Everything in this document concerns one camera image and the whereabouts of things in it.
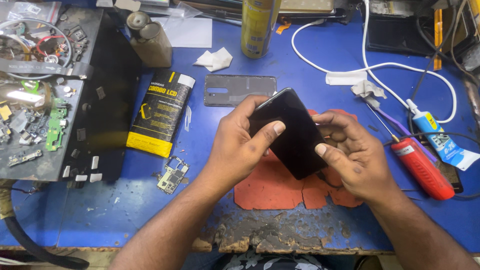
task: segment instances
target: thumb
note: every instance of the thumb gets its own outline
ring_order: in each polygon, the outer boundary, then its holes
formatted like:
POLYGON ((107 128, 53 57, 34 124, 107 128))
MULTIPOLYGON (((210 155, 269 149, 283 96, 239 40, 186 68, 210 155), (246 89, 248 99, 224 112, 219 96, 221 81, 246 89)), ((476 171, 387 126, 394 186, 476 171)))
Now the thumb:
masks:
POLYGON ((271 122, 259 130, 247 144, 254 146, 256 150, 264 153, 273 141, 275 141, 275 139, 277 139, 284 131, 285 124, 283 122, 271 122))
POLYGON ((315 152, 332 168, 337 171, 342 178, 348 177, 345 172, 355 167, 354 162, 349 159, 343 151, 328 144, 318 144, 315 146, 315 152))

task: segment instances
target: yellow spray can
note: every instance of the yellow spray can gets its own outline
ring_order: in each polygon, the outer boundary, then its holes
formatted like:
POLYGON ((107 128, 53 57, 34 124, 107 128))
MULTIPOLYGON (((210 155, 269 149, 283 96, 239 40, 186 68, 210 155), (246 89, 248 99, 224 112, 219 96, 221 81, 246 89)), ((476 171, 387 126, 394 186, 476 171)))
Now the yellow spray can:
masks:
POLYGON ((243 0, 241 50, 250 58, 268 52, 281 0, 243 0))

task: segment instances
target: orange mat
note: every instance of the orange mat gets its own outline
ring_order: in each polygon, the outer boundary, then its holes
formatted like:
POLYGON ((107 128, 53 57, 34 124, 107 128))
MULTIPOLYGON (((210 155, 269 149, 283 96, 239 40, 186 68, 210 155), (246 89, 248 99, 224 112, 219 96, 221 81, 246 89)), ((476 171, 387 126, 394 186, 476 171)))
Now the orange mat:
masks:
MULTIPOLYGON (((310 115, 318 114, 314 110, 308 111, 310 115)), ((335 111, 357 119, 356 115, 344 110, 335 111)), ((331 184, 342 183, 340 175, 331 167, 322 172, 331 184)), ((307 209, 316 209, 326 205, 325 197, 328 195, 337 205, 355 207, 363 203, 344 187, 332 188, 316 175, 296 180, 272 151, 267 157, 262 157, 250 176, 234 189, 235 203, 243 209, 292 209, 302 201, 307 209)))

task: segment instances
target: man's right hand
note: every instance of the man's right hand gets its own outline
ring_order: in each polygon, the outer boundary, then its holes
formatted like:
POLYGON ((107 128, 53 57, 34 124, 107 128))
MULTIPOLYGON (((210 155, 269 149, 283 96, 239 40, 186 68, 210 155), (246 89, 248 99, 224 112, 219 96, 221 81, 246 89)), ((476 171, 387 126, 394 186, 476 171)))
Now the man's right hand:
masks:
POLYGON ((351 116, 328 110, 312 116, 328 144, 315 147, 320 157, 342 177, 345 188, 367 203, 381 203, 401 194, 382 143, 351 116))

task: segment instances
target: green circuit board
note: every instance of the green circuit board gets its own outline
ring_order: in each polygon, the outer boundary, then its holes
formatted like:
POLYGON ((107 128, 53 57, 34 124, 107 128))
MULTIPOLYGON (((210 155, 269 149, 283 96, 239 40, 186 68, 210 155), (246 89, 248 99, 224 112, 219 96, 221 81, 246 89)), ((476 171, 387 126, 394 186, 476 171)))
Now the green circuit board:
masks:
POLYGON ((62 98, 53 99, 48 122, 47 144, 45 145, 48 151, 57 151, 61 147, 63 129, 67 126, 67 120, 64 119, 67 116, 67 104, 68 101, 62 98))

